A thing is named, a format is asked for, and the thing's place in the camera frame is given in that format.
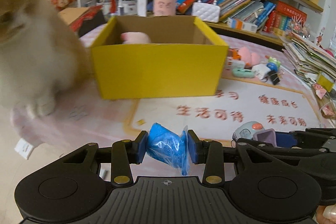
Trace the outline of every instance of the pink toy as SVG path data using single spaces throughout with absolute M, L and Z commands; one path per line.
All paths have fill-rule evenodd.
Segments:
M 125 32 L 120 36 L 123 44 L 150 44 L 151 39 L 143 32 Z
M 251 68 L 255 65 L 260 64 L 259 54 L 252 52 L 247 47 L 242 47 L 238 50 L 238 54 L 241 56 L 241 60 L 246 63 L 245 68 Z

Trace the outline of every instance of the white tag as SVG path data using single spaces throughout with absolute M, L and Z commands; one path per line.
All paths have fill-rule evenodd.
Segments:
M 16 147 L 14 150 L 18 152 L 22 157 L 24 157 L 26 160 L 28 160 L 30 154 L 33 152 L 33 149 L 35 147 L 28 143 L 24 139 L 20 139 L 19 142 L 17 143 Z
M 107 174 L 107 170 L 105 170 L 105 169 L 100 169 L 99 176 L 100 176 L 102 179 L 105 179 L 106 174 Z

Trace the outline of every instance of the plastic bag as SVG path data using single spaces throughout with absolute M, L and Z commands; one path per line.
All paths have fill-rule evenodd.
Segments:
M 187 176 L 189 171 L 187 132 L 188 128 L 185 127 L 182 135 L 178 136 L 158 123 L 153 124 L 147 139 L 147 154 L 178 169 L 181 175 Z

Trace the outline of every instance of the cardboard box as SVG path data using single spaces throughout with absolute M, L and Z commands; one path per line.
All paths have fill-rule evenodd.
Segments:
M 106 23 L 100 6 L 66 8 L 58 14 L 79 37 Z
M 124 45 L 124 32 L 144 32 L 152 44 Z M 192 16 L 113 17 L 91 46 L 104 99 L 211 96 L 228 45 Z

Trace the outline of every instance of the pen holder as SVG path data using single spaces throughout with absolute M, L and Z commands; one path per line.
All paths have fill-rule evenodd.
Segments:
M 137 0 L 124 0 L 122 4 L 125 15 L 131 16 L 138 13 Z
M 217 6 L 217 0 L 213 0 L 213 4 L 202 3 L 201 1 L 198 0 L 193 4 L 192 15 L 199 17 L 202 21 L 217 23 L 221 12 L 221 8 Z
M 176 15 L 176 0 L 153 0 L 154 16 Z

